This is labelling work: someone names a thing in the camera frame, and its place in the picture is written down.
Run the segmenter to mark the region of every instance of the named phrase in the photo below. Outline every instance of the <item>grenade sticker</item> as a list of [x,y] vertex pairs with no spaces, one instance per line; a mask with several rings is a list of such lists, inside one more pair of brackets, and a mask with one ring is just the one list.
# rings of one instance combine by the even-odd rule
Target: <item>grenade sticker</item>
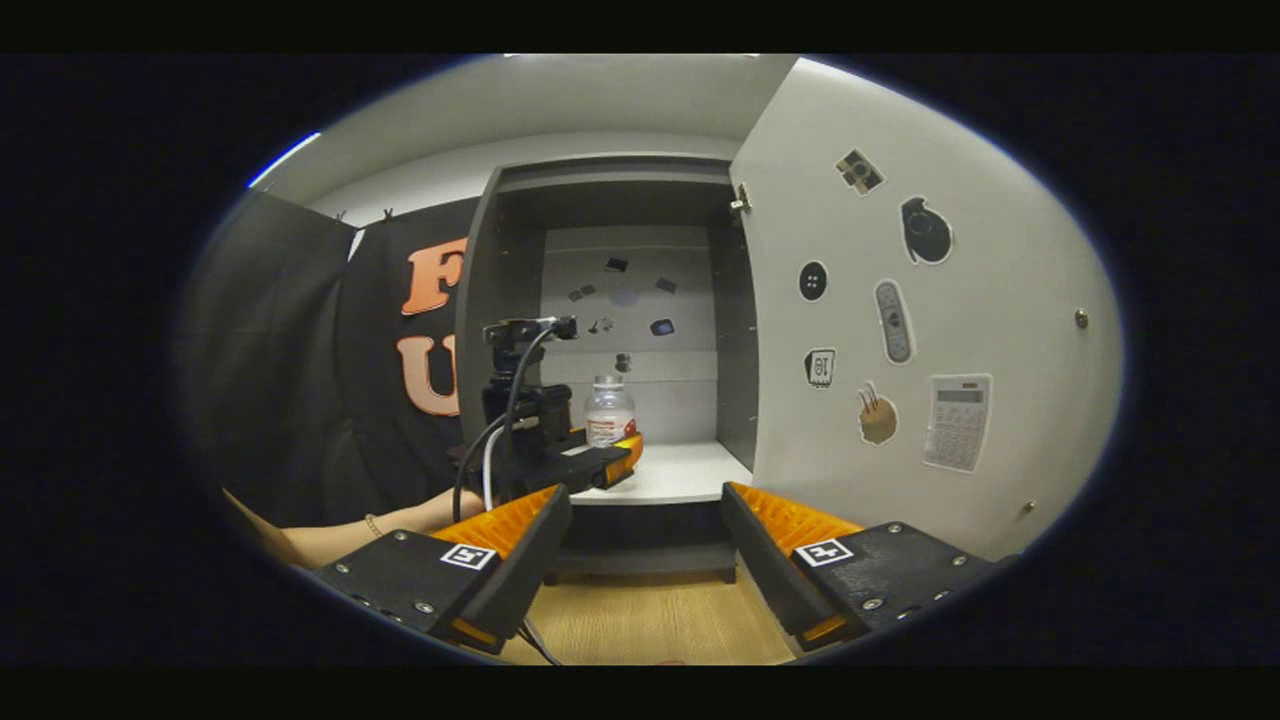
[[923,197],[902,204],[902,238],[911,264],[937,265],[951,255],[951,225],[924,206]]

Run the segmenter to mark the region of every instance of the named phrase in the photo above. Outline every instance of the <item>remote control sticker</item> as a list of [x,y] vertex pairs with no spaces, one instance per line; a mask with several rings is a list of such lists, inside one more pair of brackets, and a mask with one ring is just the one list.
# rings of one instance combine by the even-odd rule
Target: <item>remote control sticker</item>
[[991,418],[988,374],[934,375],[933,411],[924,442],[924,464],[973,473],[982,459]]
[[913,265],[938,265],[951,256],[951,224],[924,202],[913,197],[902,204],[902,240]]
[[884,445],[897,433],[897,407],[876,392],[876,386],[870,382],[867,383],[867,389],[858,391],[858,398],[863,401],[863,411],[858,415],[863,442],[877,447]]
[[804,357],[804,372],[810,387],[831,388],[836,375],[836,350],[833,347],[810,350]]
[[865,197],[868,192],[876,190],[884,182],[884,176],[872,165],[858,149],[854,149],[845,159],[836,163],[836,170],[844,178],[845,184],[858,191]]
[[884,356],[893,365],[905,365],[915,355],[915,336],[911,334],[910,316],[902,300],[902,288],[891,279],[876,283],[873,292],[879,316]]

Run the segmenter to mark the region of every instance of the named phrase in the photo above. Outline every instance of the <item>bottle label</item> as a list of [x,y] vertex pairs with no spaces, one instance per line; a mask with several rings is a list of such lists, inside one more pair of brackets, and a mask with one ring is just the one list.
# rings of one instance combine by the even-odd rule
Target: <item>bottle label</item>
[[593,415],[586,419],[586,441],[594,447],[609,447],[634,434],[636,420],[631,414]]

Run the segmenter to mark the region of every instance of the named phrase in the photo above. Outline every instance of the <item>water bottle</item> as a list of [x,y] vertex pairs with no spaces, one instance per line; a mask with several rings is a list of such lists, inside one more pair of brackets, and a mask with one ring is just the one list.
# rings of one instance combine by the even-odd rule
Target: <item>water bottle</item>
[[586,442],[609,447],[636,434],[636,404],[622,387],[622,378],[596,375],[591,387],[595,392],[586,398]]

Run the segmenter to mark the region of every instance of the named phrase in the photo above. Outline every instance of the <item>white cable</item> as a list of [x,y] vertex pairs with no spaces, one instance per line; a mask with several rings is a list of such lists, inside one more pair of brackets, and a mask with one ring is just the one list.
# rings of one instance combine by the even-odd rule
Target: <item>white cable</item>
[[502,425],[489,436],[484,443],[484,509],[493,510],[493,446],[497,445],[498,436],[502,434]]

